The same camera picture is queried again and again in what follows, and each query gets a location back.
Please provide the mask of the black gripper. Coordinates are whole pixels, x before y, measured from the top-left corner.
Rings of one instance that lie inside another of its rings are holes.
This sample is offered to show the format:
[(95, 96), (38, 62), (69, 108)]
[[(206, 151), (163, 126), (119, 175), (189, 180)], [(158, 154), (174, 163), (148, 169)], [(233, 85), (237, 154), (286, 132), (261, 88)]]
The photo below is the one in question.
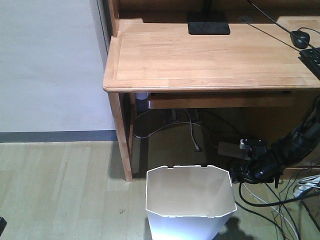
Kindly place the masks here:
[(248, 165), (242, 164), (233, 166), (229, 169), (229, 175), (233, 184), (235, 183), (251, 183), (252, 179), (248, 174)]

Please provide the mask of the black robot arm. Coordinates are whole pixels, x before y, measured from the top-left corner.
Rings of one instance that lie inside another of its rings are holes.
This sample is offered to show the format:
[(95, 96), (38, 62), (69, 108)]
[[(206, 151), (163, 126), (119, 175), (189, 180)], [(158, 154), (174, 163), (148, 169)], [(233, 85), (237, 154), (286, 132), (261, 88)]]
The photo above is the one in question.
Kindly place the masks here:
[(320, 97), (317, 96), (303, 122), (271, 144), (260, 139), (240, 140), (239, 148), (247, 150), (249, 162), (232, 167), (233, 183), (274, 183), (278, 188), (284, 169), (301, 162), (320, 142)]

